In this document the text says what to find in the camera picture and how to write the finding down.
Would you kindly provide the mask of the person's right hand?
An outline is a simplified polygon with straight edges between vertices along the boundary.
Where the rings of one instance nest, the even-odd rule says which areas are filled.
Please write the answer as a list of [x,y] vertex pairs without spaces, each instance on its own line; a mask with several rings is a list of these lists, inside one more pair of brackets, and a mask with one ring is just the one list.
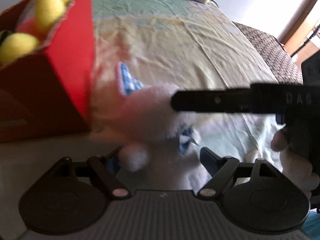
[[310,198],[311,191],[319,185],[319,176],[312,172],[313,167],[308,160],[292,152],[286,135],[286,128],[277,131],[271,141],[271,148],[280,153],[283,175]]

